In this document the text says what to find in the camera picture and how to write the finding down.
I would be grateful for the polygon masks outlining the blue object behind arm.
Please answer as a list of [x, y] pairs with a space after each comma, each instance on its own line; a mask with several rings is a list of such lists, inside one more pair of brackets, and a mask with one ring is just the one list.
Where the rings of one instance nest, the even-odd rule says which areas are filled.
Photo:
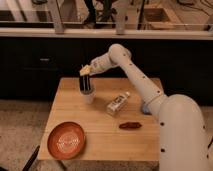
[[151, 115], [151, 113], [150, 113], [148, 107], [147, 107], [145, 104], [142, 105], [142, 112], [143, 112], [145, 115]]

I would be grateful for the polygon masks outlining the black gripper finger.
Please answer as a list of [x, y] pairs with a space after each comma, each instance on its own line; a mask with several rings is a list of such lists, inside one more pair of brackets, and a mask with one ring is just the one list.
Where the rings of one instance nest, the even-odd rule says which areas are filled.
[[86, 89], [86, 91], [90, 91], [91, 90], [90, 76], [89, 75], [85, 76], [85, 89]]
[[84, 76], [79, 77], [79, 86], [80, 86], [80, 91], [85, 90], [85, 78], [84, 78]]

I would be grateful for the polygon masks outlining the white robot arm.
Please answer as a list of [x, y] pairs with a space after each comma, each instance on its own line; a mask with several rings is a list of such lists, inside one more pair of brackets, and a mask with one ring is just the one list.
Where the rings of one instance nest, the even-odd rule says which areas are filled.
[[186, 95], [167, 96], [132, 62], [130, 51], [120, 44], [112, 44], [105, 54], [85, 65], [80, 75], [95, 75], [115, 67], [125, 72], [158, 121], [159, 171], [211, 171], [199, 105]]

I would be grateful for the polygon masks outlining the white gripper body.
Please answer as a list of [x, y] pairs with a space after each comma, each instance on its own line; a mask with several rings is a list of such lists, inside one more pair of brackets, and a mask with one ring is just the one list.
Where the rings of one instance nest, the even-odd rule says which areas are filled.
[[81, 76], [101, 74], [112, 67], [107, 54], [94, 58], [90, 64], [85, 65], [80, 71]]

